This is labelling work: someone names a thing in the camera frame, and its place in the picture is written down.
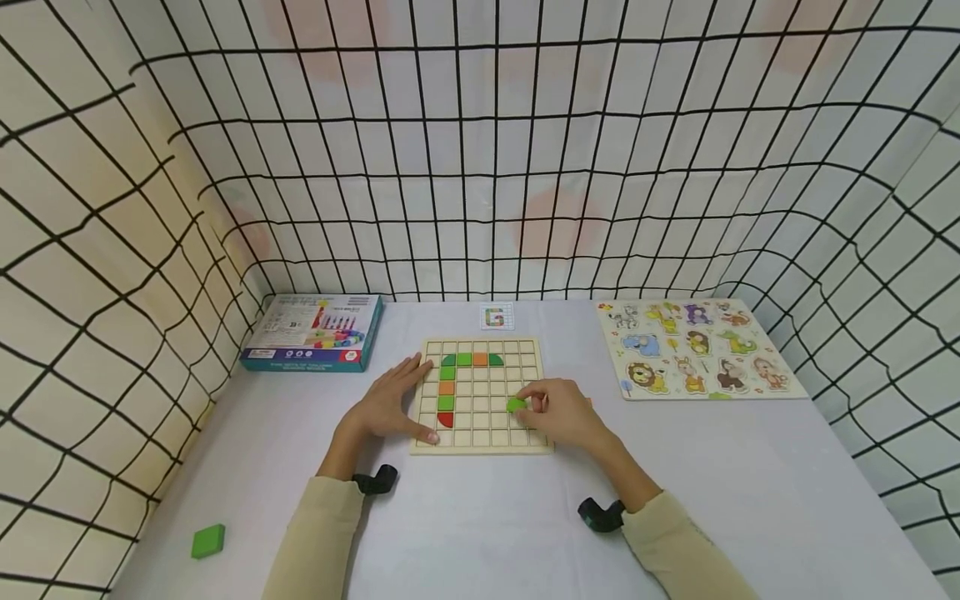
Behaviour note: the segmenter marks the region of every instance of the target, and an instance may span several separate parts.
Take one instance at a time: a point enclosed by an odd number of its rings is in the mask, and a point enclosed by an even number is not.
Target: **green quarter-circle block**
[[[507,400],[508,413],[513,413],[516,410],[519,410],[521,408],[526,408],[526,407],[527,407],[527,403],[524,400],[521,400],[520,398],[512,397],[509,400]]]

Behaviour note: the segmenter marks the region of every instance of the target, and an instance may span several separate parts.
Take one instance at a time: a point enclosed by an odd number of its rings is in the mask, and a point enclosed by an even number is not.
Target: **box packaging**
[[[249,371],[365,371],[382,313],[376,295],[280,294],[240,362]]]

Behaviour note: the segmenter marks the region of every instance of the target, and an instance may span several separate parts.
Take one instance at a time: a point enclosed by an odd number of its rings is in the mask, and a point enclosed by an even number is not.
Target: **checkered backdrop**
[[[958,50],[953,0],[0,0],[0,597],[107,593],[320,290],[744,299],[960,598]]]

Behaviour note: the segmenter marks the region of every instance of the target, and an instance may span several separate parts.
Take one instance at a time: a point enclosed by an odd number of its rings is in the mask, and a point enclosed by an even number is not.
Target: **wooden puzzle board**
[[[549,454],[553,443],[507,412],[507,400],[543,378],[534,338],[430,339],[434,368],[417,386],[412,419],[436,429],[437,445],[414,440],[411,454]]]
[[[806,397],[741,300],[595,304],[629,400]]]

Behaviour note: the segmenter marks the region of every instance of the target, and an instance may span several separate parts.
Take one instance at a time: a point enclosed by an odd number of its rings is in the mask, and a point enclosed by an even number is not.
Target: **purple animal puzzle piece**
[[[707,310],[699,304],[684,304],[686,309],[686,322],[691,325],[704,324],[710,325],[713,324],[713,321],[707,315]]]

